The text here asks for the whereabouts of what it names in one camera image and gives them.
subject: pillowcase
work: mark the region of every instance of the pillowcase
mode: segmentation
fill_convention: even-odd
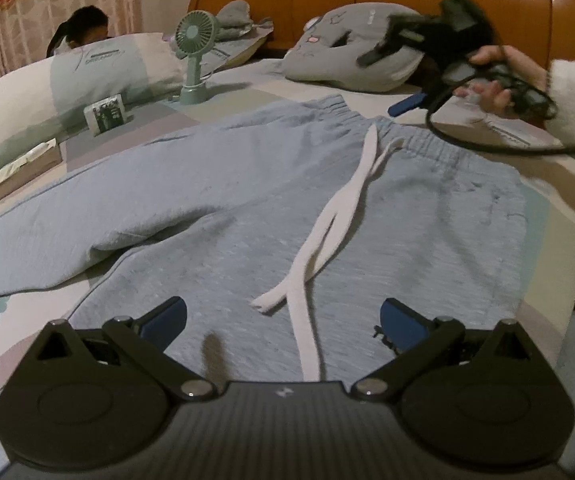
[[[389,92],[416,70],[423,54],[404,46],[370,67],[357,58],[373,49],[387,31],[391,14],[418,14],[397,4],[361,3],[334,9],[311,25],[283,58],[283,75],[358,92]]]
[[[244,38],[240,38],[240,40],[226,42],[225,48],[223,48],[224,45],[222,43],[220,45],[217,44],[217,47],[220,47],[221,50],[229,49],[232,52],[232,57],[218,70],[236,68],[247,63],[251,57],[256,54],[256,51],[267,41],[267,37],[273,30],[274,24],[267,23],[255,27],[252,32]]]
[[[185,64],[162,34],[131,34],[75,48],[0,78],[0,168],[41,142],[85,125],[83,108],[121,94],[135,104],[178,91]]]

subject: hand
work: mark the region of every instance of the hand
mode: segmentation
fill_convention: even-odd
[[[503,50],[507,56],[509,67],[516,75],[544,92],[547,86],[547,70],[513,46],[504,46]],[[483,46],[470,58],[470,62],[484,65],[490,62],[503,61],[505,59],[503,50],[498,46]],[[457,89],[455,95],[466,97],[472,92],[481,96],[479,106],[484,112],[505,118],[516,118],[516,114],[511,109],[513,103],[511,102],[510,90],[501,88],[497,81],[473,83],[468,88]]]

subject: tissue box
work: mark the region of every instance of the tissue box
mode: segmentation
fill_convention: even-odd
[[[97,136],[125,124],[125,107],[120,94],[101,99],[83,109],[90,131]]]
[[[42,142],[0,169],[0,200],[61,162],[56,139]]]

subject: fan base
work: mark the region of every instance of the fan base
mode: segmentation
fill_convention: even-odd
[[[205,83],[193,86],[184,86],[180,90],[179,102],[182,105],[197,105],[207,101],[207,87]]]

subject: white drawstring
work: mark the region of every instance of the white drawstring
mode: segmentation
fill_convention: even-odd
[[[307,304],[305,283],[323,268],[343,243],[367,179],[379,170],[392,148],[402,146],[403,139],[394,139],[376,158],[378,134],[376,125],[370,126],[363,141],[363,152],[357,170],[350,181],[339,189],[323,208],[285,279],[251,303],[258,307],[260,312],[266,313],[283,299],[287,299],[305,381],[321,380],[321,359]],[[314,265],[311,265],[312,257],[315,257]]]

